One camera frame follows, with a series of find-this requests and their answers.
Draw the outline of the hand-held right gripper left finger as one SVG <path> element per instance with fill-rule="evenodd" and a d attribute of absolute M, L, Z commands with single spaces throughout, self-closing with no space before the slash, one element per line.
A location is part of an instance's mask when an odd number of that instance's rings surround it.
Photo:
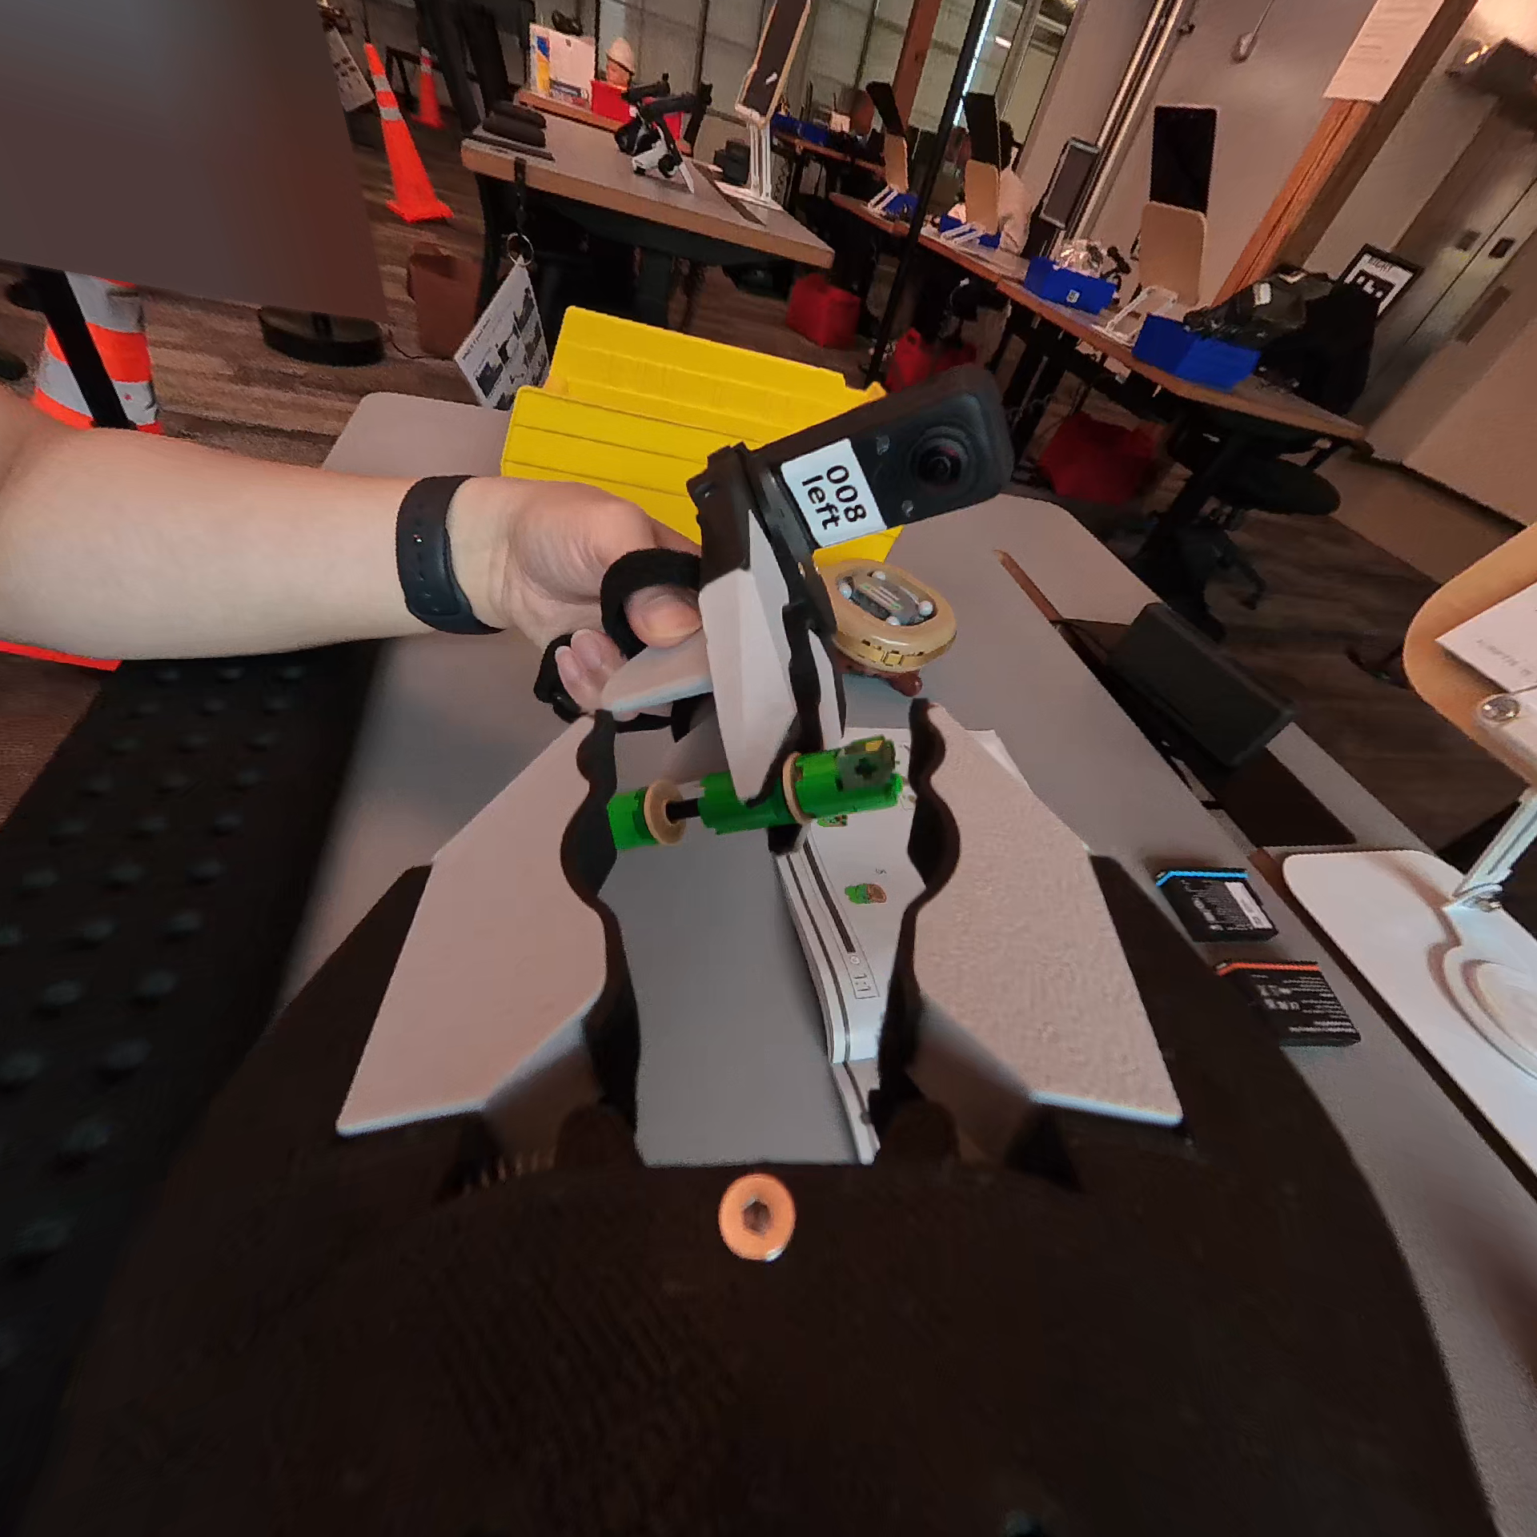
<path fill-rule="evenodd" d="M 587 1104 L 636 1128 L 639 1008 L 602 899 L 615 736 L 610 714 L 567 727 L 437 850 L 339 1135 L 479 1114 L 554 1136 Z"/>

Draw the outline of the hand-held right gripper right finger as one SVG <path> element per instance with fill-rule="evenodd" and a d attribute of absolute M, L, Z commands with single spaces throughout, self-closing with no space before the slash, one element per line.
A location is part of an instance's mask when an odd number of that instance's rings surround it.
<path fill-rule="evenodd" d="M 909 712 L 921 888 L 901 914 L 874 1120 L 1037 1108 L 1177 1127 L 1181 1103 L 1084 840 L 941 704 Z"/>

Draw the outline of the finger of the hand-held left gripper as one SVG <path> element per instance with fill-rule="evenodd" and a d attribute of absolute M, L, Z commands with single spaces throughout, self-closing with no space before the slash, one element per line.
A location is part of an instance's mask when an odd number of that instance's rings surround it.
<path fill-rule="evenodd" d="M 836 658 L 815 624 L 802 619 L 802 757 L 834 752 L 847 733 L 847 704 Z"/>
<path fill-rule="evenodd" d="M 727 770 L 741 799 L 802 754 L 802 619 L 812 589 L 759 517 L 736 502 L 700 512 L 700 610 Z"/>

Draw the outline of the green toy brick axle assembly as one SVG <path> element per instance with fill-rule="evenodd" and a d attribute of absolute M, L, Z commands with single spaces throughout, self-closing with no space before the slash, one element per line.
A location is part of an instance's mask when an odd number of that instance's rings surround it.
<path fill-rule="evenodd" d="M 616 792 L 607 823 L 618 851 L 677 845 L 695 821 L 716 835 L 772 834 L 784 851 L 804 829 L 896 807 L 903 789 L 896 743 L 866 735 L 788 755 L 778 778 L 754 799 L 738 795 L 728 771 L 704 775 L 696 792 L 664 778 Z"/>

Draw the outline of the person's left forearm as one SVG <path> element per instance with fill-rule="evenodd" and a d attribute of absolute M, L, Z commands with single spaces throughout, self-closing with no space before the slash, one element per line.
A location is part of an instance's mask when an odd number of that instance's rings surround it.
<path fill-rule="evenodd" d="M 397 571 L 405 490 L 67 429 L 3 389 L 3 642 L 155 659 L 421 634 Z"/>

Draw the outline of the person's left hand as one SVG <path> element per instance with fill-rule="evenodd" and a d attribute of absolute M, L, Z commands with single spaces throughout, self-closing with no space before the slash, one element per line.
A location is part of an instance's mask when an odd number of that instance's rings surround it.
<path fill-rule="evenodd" d="M 634 550 L 698 547 L 631 501 L 573 482 L 474 477 L 447 514 L 455 578 L 474 616 L 546 645 L 570 634 L 555 667 L 586 712 L 624 658 L 602 624 L 608 566 Z"/>

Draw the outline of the red plastic bin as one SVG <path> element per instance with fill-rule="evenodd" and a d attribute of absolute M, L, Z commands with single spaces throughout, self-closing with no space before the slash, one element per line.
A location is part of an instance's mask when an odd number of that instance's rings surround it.
<path fill-rule="evenodd" d="M 887 357 L 884 387 L 888 394 L 911 389 L 946 371 L 969 366 L 977 360 L 977 347 L 964 338 L 924 339 L 911 326 L 893 341 Z"/>
<path fill-rule="evenodd" d="M 1082 410 L 1055 427 L 1036 467 L 1060 498 L 1119 506 L 1138 499 L 1157 469 L 1159 435 Z"/>
<path fill-rule="evenodd" d="M 828 273 L 796 278 L 784 309 L 784 323 L 797 336 L 828 350 L 847 350 L 860 336 L 864 299 L 831 281 Z"/>

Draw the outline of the tan round toy wheel part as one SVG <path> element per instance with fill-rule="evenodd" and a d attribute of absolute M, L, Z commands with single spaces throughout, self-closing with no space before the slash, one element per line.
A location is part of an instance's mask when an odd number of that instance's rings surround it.
<path fill-rule="evenodd" d="M 957 635 L 951 603 L 890 560 L 856 557 L 820 570 L 842 659 L 882 679 L 917 675 Z"/>

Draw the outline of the white instruction booklet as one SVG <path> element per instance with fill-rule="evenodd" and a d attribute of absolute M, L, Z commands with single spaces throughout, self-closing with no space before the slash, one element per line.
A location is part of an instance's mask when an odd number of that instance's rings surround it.
<path fill-rule="evenodd" d="M 908 727 L 877 727 L 901 786 L 887 810 L 824 816 L 778 859 L 783 898 L 816 991 L 829 1076 L 855 1148 L 874 1162 L 879 1034 L 909 903 L 924 882 L 909 858 L 914 791 Z"/>

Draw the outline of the blue plastic bin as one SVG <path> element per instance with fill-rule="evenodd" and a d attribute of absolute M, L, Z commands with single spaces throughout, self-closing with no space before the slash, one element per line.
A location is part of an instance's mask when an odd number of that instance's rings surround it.
<path fill-rule="evenodd" d="M 1180 318 L 1145 317 L 1132 344 L 1135 360 L 1185 382 L 1231 392 L 1260 363 L 1257 349 L 1196 333 Z"/>
<path fill-rule="evenodd" d="M 1033 297 L 1087 317 L 1105 313 L 1119 294 L 1116 280 L 1081 273 L 1047 256 L 1031 256 L 1028 259 L 1023 288 Z"/>

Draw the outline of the yellow plastic bin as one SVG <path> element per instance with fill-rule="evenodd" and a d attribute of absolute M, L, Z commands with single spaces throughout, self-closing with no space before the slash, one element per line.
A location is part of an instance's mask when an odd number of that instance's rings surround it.
<path fill-rule="evenodd" d="M 714 451 L 757 451 L 884 395 L 831 368 L 571 307 L 547 381 L 515 394 L 501 472 L 603 490 L 696 541 L 687 485 Z"/>

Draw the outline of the black rectangular box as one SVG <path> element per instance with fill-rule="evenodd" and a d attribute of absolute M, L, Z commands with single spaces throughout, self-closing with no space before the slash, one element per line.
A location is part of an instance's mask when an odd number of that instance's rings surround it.
<path fill-rule="evenodd" d="M 1297 719 L 1290 699 L 1162 602 L 1145 605 L 1119 631 L 1106 666 L 1223 770 L 1257 759 Z"/>

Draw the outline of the long wooden table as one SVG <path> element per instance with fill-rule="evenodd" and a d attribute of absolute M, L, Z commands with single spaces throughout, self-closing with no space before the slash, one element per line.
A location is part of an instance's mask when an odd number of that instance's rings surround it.
<path fill-rule="evenodd" d="M 1004 387 L 1004 410 L 1013 429 L 1017 453 L 1028 450 L 1063 374 L 1085 366 L 1087 382 L 1095 382 L 1105 365 L 1145 381 L 1145 386 L 1132 390 L 1135 403 L 1161 390 L 1197 406 L 1273 421 L 1300 430 L 1313 442 L 1342 446 L 1359 443 L 1366 437 L 1361 424 L 1324 411 L 1257 376 L 1223 390 L 1162 368 L 1138 355 L 1132 342 L 1111 334 L 1092 317 L 1029 291 L 1025 286 L 1026 261 L 1017 254 L 956 243 L 930 230 L 921 233 L 919 246 L 988 283 L 1012 305 L 1009 334 L 1018 336 L 1025 344 L 1025 354 Z"/>

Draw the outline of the black wristband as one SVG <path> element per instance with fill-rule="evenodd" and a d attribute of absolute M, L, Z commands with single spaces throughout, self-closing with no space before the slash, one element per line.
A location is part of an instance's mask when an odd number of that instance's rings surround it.
<path fill-rule="evenodd" d="M 394 518 L 394 563 L 413 619 L 447 635 L 483 637 L 499 627 L 475 614 L 451 557 L 451 501 L 469 482 L 469 474 L 435 474 L 405 490 Z"/>

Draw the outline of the black studded rubber mat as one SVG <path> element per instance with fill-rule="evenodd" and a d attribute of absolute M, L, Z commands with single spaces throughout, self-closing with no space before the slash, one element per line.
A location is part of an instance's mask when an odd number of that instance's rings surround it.
<path fill-rule="evenodd" d="M 376 651 L 123 663 L 3 824 L 3 1530 L 130 1229 L 270 1018 Z"/>

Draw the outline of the white stand base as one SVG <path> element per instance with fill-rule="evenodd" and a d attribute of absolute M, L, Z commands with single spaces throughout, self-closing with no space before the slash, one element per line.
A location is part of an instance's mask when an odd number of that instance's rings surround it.
<path fill-rule="evenodd" d="M 1503 903 L 1535 791 L 1462 874 L 1412 850 L 1292 853 L 1281 879 L 1514 1160 L 1535 1172 L 1535 940 Z"/>

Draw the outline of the black stool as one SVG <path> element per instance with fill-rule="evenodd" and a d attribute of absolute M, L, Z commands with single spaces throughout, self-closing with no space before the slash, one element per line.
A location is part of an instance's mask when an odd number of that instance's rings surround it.
<path fill-rule="evenodd" d="M 1329 517 L 1340 506 L 1329 478 L 1286 458 L 1241 458 L 1220 470 L 1207 494 L 1236 512 L 1292 517 Z"/>

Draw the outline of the dark screen on wooden stand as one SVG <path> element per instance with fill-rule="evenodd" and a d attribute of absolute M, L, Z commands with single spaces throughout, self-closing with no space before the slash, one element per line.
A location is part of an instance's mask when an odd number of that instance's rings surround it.
<path fill-rule="evenodd" d="M 1154 107 L 1149 198 L 1137 238 L 1138 281 L 1186 307 L 1196 307 L 1201 297 L 1217 126 L 1213 107 Z"/>

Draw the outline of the wooden background table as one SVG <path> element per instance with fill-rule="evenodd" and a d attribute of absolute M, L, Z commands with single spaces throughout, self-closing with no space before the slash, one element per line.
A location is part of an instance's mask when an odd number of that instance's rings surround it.
<path fill-rule="evenodd" d="M 530 190 L 581 209 L 603 209 L 818 270 L 834 262 L 834 251 L 776 201 L 725 193 L 706 168 L 674 177 L 634 171 L 612 134 L 592 125 L 547 115 L 543 152 L 471 133 L 461 139 L 459 153 L 467 171 L 495 182 L 512 184 L 515 165 L 523 163 Z"/>

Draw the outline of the hanging laminated sheet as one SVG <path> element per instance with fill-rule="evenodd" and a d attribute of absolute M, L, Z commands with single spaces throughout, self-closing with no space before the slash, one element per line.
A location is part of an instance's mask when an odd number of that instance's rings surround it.
<path fill-rule="evenodd" d="M 539 317 L 528 259 L 512 262 L 479 318 L 456 349 L 453 363 L 474 400 L 509 411 L 523 387 L 541 387 L 551 349 Z"/>

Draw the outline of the tablet on white stand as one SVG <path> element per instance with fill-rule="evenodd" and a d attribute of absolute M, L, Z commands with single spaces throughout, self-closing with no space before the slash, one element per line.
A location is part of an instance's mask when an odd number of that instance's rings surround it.
<path fill-rule="evenodd" d="M 772 123 L 783 101 L 789 72 L 807 27 L 812 1 L 772 1 L 752 62 L 743 77 L 735 113 L 748 125 L 746 182 L 740 201 L 768 208 L 772 195 Z"/>

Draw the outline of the black backpack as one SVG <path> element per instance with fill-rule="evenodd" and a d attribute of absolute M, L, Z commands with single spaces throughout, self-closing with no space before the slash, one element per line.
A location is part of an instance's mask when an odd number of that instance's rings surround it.
<path fill-rule="evenodd" d="M 1230 297 L 1189 310 L 1194 336 L 1257 352 L 1262 378 L 1334 414 L 1364 394 L 1378 304 L 1364 288 L 1282 267 Z"/>

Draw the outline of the black and white handheld device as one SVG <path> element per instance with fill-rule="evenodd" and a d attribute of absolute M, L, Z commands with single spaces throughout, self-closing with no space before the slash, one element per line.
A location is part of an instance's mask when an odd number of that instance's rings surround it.
<path fill-rule="evenodd" d="M 631 85 L 623 91 L 631 117 L 613 131 L 615 144 L 628 155 L 632 171 L 664 182 L 679 182 L 693 190 L 685 145 L 693 144 L 714 101 L 714 86 L 701 81 L 695 89 L 676 93 L 671 80 Z"/>

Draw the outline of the brown bag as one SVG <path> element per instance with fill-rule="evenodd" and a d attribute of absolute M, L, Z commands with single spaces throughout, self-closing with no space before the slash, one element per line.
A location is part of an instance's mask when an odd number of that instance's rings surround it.
<path fill-rule="evenodd" d="M 415 334 L 421 350 L 448 360 L 459 349 L 479 315 L 480 259 L 418 241 L 405 270 L 407 294 L 415 309 Z"/>

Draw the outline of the black framed marker sign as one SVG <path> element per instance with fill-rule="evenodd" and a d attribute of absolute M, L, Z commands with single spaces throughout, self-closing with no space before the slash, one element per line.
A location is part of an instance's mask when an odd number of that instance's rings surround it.
<path fill-rule="evenodd" d="M 1367 294 L 1377 317 L 1385 315 L 1423 273 L 1423 265 L 1393 249 L 1366 241 L 1335 277 L 1340 286 Z"/>

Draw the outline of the round wooden table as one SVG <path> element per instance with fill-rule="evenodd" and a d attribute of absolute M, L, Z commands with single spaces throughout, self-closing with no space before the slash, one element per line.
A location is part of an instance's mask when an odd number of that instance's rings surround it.
<path fill-rule="evenodd" d="M 1527 526 L 1441 586 L 1402 648 L 1412 690 L 1535 784 L 1535 528 Z"/>

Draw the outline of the black round stand base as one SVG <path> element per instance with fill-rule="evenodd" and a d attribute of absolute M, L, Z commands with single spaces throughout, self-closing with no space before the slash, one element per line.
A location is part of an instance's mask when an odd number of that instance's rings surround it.
<path fill-rule="evenodd" d="M 256 310 L 264 346 L 299 363 L 368 368 L 384 362 L 381 326 L 363 317 L 261 305 Z"/>

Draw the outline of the large orange traffic cone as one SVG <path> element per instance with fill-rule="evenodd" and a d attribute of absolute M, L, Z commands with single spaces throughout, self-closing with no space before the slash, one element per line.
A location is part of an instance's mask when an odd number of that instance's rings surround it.
<path fill-rule="evenodd" d="M 365 41 L 363 54 L 394 189 L 389 211 L 410 224 L 451 222 L 451 208 L 431 182 L 375 43 Z"/>

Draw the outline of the orange white striped cone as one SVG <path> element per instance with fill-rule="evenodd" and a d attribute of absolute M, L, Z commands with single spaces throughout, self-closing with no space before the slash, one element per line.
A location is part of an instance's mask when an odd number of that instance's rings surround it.
<path fill-rule="evenodd" d="M 138 432 L 163 435 L 139 288 L 93 275 L 66 273 L 66 278 L 126 421 Z M 93 426 L 86 394 L 51 326 L 34 370 L 32 405 L 67 427 L 88 430 Z"/>

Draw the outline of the white wall poster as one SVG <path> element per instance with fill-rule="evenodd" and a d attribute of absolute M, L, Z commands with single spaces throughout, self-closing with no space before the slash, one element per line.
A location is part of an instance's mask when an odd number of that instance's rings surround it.
<path fill-rule="evenodd" d="M 1375 1 L 1322 97 L 1332 102 L 1380 104 L 1439 8 L 1439 1 Z"/>

